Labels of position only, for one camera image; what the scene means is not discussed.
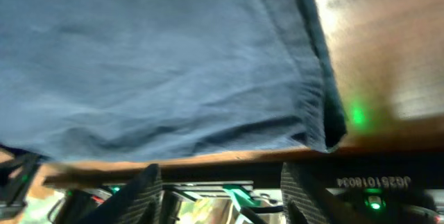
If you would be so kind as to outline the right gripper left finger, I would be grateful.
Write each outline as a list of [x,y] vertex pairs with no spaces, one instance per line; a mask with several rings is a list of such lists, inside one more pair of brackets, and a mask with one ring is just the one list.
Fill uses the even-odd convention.
[[160,168],[152,164],[78,223],[158,224],[161,194]]

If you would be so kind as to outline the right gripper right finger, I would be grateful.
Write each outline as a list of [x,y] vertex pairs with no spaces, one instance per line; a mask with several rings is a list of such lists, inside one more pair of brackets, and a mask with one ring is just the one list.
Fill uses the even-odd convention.
[[282,166],[280,188],[288,224],[365,224],[368,219],[336,198],[303,167]]

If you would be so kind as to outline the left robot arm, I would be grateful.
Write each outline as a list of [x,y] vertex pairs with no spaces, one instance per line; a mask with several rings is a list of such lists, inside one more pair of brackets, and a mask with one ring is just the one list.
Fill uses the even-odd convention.
[[18,216],[26,208],[26,194],[40,168],[40,156],[27,153],[1,163],[1,220]]

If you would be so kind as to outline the dark navy blue shorts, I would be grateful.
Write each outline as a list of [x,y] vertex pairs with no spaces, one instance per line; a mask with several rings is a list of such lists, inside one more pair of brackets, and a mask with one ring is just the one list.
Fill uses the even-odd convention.
[[6,148],[141,162],[346,132],[315,0],[1,0]]

